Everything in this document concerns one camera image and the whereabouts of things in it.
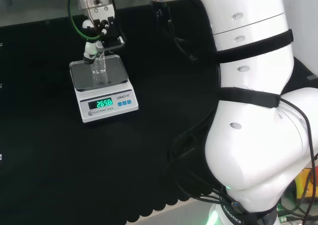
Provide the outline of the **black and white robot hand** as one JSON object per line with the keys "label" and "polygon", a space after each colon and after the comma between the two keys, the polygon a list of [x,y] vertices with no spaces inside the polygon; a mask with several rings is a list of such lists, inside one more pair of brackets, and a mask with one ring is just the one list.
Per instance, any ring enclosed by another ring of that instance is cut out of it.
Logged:
{"label": "black and white robot hand", "polygon": [[112,4],[88,8],[86,14],[88,19],[82,23],[82,29],[88,39],[83,60],[91,65],[102,52],[123,47],[126,37],[115,18],[115,8]]}

